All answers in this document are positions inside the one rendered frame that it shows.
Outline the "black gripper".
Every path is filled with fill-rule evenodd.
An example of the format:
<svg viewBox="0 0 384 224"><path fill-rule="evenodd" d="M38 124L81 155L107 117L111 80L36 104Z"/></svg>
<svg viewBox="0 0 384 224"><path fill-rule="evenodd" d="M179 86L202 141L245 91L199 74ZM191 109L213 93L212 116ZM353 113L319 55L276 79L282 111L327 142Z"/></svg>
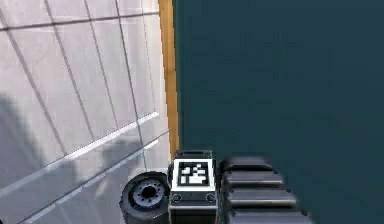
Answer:
<svg viewBox="0 0 384 224"><path fill-rule="evenodd" d="M136 175L124 187L119 202L125 224L169 224L170 188L167 175L150 171Z"/></svg>

